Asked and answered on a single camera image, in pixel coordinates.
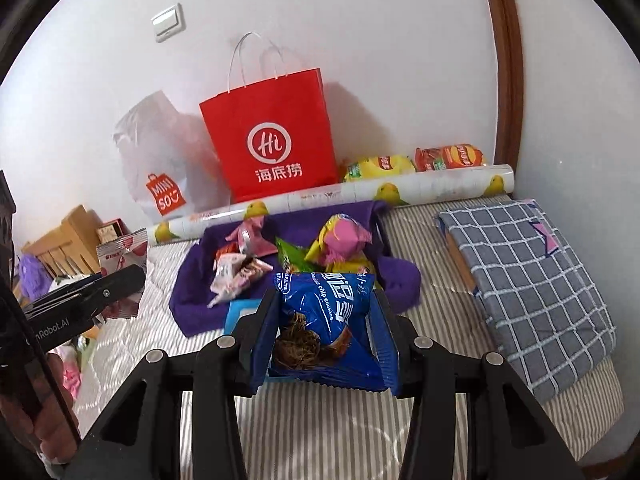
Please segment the person's left hand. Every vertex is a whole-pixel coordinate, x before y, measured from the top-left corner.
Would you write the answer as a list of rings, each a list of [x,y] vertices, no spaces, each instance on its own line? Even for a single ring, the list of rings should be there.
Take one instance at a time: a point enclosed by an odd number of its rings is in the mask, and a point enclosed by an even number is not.
[[[78,445],[70,425],[46,380],[41,390],[42,409],[33,422],[21,405],[7,396],[1,397],[1,461],[6,463],[2,476],[6,479],[50,479],[29,437],[39,441],[40,454],[55,465],[68,463]]]

